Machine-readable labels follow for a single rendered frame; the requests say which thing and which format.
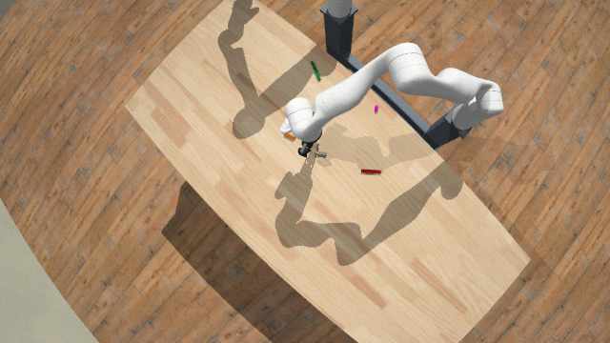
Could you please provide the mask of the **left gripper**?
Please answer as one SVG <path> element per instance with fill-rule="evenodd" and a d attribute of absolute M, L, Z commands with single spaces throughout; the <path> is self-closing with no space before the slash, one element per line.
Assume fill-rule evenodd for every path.
<path fill-rule="evenodd" d="M 322 135 L 322 129 L 321 129 L 321 135 Z M 301 155 L 301 156 L 303 156 L 303 157 L 307 157 L 307 153 L 311 152 L 311 150 L 310 150 L 310 149 L 312 148 L 313 144 L 314 144 L 315 142 L 317 142 L 317 141 L 320 139 L 321 135 L 320 135 L 320 136 L 318 137 L 318 139 L 316 139 L 316 141 L 314 141 L 314 142 L 304 142 L 304 141 L 302 141 L 302 140 L 300 139 L 300 140 L 302 141 L 302 143 L 301 143 L 302 148 L 299 148 L 299 149 L 298 149 L 298 154 L 299 154 L 299 155 Z M 307 147 L 307 148 L 306 148 L 306 147 Z"/>

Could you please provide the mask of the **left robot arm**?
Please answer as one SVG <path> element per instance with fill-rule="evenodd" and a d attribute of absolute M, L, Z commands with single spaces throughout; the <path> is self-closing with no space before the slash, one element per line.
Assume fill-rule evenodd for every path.
<path fill-rule="evenodd" d="M 356 107 L 386 72 L 391 74 L 396 89 L 402 93 L 432 96 L 461 104 L 454 109 L 452 120 L 463 131 L 504 110 L 497 83 L 454 68 L 445 69 L 435 77 L 419 46 L 402 43 L 386 50 L 349 78 L 319 93 L 315 97 L 315 111 L 306 98 L 291 100 L 285 108 L 287 118 L 280 127 L 281 133 L 292 132 L 295 138 L 304 142 L 316 141 L 329 121 Z"/>

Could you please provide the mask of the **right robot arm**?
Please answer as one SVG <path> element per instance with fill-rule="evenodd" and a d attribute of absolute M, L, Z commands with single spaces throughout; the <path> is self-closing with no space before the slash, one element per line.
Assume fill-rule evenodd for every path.
<path fill-rule="evenodd" d="M 328 12 L 336 18 L 342 18 L 350 13 L 353 0 L 327 0 Z"/>

